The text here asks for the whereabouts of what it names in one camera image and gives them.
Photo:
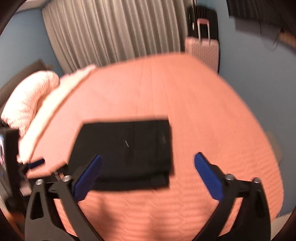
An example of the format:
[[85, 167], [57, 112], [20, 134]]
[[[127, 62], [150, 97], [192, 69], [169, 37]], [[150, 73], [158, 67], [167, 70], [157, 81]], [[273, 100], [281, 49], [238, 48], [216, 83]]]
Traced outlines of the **pink hard-shell suitcase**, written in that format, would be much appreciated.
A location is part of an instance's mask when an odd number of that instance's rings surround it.
[[186, 37], [185, 52], [218, 72], [220, 53], [218, 40], [212, 40], [210, 37], [202, 39], [201, 36], [198, 38]]

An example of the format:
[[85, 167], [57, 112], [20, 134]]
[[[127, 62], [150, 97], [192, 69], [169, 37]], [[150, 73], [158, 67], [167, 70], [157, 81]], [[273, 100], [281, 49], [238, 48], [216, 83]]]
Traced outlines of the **pink textured pillow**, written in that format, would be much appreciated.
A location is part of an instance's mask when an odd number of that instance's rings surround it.
[[53, 71], [37, 71], [22, 80], [6, 102], [1, 120], [23, 137], [36, 115], [38, 102], [60, 84]]

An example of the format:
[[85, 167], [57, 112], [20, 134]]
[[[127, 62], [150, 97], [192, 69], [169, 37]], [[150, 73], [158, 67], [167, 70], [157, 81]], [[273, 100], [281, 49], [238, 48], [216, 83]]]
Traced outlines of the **black suitcase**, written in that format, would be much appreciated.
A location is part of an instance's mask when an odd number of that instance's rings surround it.
[[218, 18], [215, 10], [192, 4], [186, 9], [188, 37], [219, 40]]

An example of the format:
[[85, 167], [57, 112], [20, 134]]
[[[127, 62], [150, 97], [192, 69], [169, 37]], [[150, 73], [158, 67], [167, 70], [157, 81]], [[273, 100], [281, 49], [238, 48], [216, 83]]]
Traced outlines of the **dark wooden headboard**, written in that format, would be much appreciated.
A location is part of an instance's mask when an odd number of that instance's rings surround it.
[[11, 80], [9, 80], [8, 83], [6, 83], [1, 88], [1, 100], [0, 100], [1, 113], [3, 112], [3, 109], [10, 95], [23, 79], [27, 78], [29, 75], [35, 72], [52, 70], [52, 69], [53, 69], [53, 65], [46, 65], [42, 59], [39, 59], [38, 61], [24, 68], [17, 75], [15, 75]]

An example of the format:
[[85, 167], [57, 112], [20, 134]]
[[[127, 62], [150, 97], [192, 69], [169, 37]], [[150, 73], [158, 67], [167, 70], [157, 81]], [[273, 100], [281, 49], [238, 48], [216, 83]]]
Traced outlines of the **grey pleated curtain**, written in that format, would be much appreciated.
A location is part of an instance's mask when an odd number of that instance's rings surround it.
[[65, 73], [182, 52], [188, 1], [50, 1], [42, 16]]

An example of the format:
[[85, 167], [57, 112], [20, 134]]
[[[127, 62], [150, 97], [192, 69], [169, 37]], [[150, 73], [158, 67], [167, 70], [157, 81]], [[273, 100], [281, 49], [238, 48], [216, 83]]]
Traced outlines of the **black pants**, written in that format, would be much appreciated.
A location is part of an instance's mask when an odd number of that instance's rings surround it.
[[75, 140], [66, 173], [96, 155], [102, 166], [92, 189], [129, 191], [169, 186], [172, 170], [168, 120], [85, 123]]

